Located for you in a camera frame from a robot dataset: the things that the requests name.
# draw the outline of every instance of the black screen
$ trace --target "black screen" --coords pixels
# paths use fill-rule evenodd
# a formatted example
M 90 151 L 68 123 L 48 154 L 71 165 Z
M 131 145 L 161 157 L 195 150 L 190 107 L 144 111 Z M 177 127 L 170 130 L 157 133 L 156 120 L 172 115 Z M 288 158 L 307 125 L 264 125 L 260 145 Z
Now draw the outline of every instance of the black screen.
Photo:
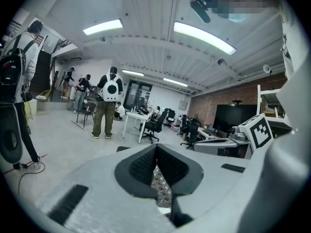
M 233 126 L 238 126 L 256 115 L 256 104 L 218 104 L 214 128 L 228 132 Z

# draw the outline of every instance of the brick wall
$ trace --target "brick wall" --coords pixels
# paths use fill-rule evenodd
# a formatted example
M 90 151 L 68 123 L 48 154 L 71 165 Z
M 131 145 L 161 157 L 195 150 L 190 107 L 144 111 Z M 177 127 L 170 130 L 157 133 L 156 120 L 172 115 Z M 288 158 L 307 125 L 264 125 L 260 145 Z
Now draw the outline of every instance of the brick wall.
M 201 125 L 214 123 L 218 104 L 233 104 L 232 100 L 242 100 L 242 104 L 257 104 L 257 85 L 261 90 L 280 89 L 287 81 L 284 73 L 244 83 L 239 86 L 204 94 L 191 99 L 188 116 L 199 115 Z

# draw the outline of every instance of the fluorescent light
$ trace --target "fluorescent light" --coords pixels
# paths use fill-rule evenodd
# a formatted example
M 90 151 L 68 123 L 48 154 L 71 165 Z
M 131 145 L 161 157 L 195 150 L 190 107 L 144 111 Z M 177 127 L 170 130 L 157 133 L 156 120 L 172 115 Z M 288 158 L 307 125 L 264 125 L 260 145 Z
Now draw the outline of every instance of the fluorescent light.
M 127 73 L 127 74 L 133 74 L 133 75 L 138 75 L 138 76 L 144 76 L 144 74 L 141 73 L 141 72 L 132 72 L 132 71 L 123 70 L 123 69 L 122 69 L 122 72 L 125 72 L 125 73 Z
M 119 19 L 92 26 L 90 28 L 84 29 L 83 32 L 89 35 L 89 34 L 97 33 L 97 32 L 104 31 L 104 30 L 118 29 L 118 28 L 123 28 L 122 23 Z
M 205 41 L 229 55 L 233 55 L 237 51 L 234 47 L 230 46 L 228 43 L 217 38 L 216 36 L 180 22 L 175 22 L 174 31 Z
M 167 79 L 167 78 L 163 78 L 163 80 L 164 80 L 164 81 L 167 81 L 167 82 L 175 83 L 175 84 L 178 84 L 178 85 L 182 85 L 182 86 L 184 86 L 184 87 L 187 87 L 187 86 L 188 86 L 188 85 L 185 84 L 185 83 L 177 82 L 177 81 L 175 81 L 175 80 L 169 80 L 169 79 Z

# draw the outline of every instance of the white ceiling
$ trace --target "white ceiling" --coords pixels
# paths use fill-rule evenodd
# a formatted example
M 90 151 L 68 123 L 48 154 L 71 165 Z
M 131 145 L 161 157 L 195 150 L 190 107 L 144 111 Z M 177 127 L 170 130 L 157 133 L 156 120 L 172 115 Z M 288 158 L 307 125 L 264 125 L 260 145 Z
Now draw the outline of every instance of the white ceiling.
M 274 73 L 284 70 L 280 51 L 282 26 L 276 10 L 264 9 L 240 23 L 208 12 L 211 22 L 204 24 L 190 8 L 189 1 L 55 0 L 41 18 L 77 45 L 78 54 L 114 58 L 125 69 L 143 72 L 150 83 L 168 85 L 162 81 L 163 77 L 187 83 L 187 88 L 180 89 L 178 85 L 169 88 L 192 95 L 224 87 L 240 80 L 240 76 L 242 80 L 256 78 L 262 75 L 263 64 L 269 64 Z M 83 32 L 117 18 L 121 19 L 123 29 L 92 35 Z M 229 56 L 203 41 L 175 33 L 176 21 L 221 38 L 237 52 Z M 225 59 L 225 67 L 217 64 L 219 58 Z

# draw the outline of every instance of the door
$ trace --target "door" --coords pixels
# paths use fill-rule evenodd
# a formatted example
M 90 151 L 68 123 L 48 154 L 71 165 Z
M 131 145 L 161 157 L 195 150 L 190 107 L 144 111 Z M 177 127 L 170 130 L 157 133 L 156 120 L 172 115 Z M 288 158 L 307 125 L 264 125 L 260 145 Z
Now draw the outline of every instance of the door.
M 124 100 L 124 108 L 131 110 L 134 106 L 140 108 L 147 105 L 152 85 L 139 81 L 130 81 Z

